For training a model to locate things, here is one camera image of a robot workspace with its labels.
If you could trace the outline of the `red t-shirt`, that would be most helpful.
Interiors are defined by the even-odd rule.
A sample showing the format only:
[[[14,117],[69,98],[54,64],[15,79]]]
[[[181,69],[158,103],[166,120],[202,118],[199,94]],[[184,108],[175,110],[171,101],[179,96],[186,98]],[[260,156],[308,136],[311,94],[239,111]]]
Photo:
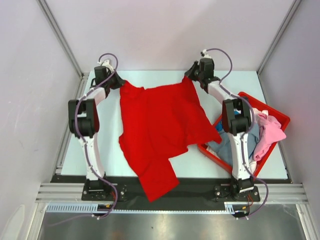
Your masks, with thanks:
[[[119,145],[147,199],[153,202],[179,184],[171,158],[186,153],[189,145],[220,143],[222,138],[188,77],[154,88],[127,81],[119,93],[123,125]]]

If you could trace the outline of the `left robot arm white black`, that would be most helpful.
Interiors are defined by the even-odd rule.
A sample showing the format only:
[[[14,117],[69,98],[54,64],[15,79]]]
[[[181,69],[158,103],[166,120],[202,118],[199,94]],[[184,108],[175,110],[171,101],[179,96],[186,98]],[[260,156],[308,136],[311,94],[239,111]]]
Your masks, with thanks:
[[[97,106],[104,101],[111,90],[119,89],[125,81],[108,63],[94,68],[94,78],[88,93],[79,99],[68,101],[68,127],[78,139],[86,161],[86,180],[82,191],[83,201],[104,201],[115,198],[115,190],[107,177],[101,162],[98,147],[100,121]]]

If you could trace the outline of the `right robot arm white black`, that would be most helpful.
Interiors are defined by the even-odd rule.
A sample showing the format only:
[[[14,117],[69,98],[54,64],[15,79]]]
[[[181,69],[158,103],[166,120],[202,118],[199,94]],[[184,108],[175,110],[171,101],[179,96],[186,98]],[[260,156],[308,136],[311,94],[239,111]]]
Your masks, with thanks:
[[[199,82],[200,87],[222,105],[222,127],[230,141],[233,161],[227,196],[242,201],[254,189],[248,154],[248,136],[254,114],[248,100],[227,90],[222,80],[215,76],[214,70],[214,60],[210,56],[203,56],[184,75]]]

